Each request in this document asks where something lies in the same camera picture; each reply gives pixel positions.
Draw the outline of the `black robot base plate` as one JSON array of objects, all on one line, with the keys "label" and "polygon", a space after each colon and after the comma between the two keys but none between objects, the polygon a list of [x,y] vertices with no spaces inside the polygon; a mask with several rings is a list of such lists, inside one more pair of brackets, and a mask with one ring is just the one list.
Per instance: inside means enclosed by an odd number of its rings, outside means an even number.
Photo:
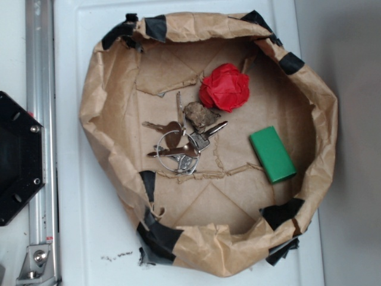
[{"label": "black robot base plate", "polygon": [[44,186],[43,126],[1,92],[1,226]]}]

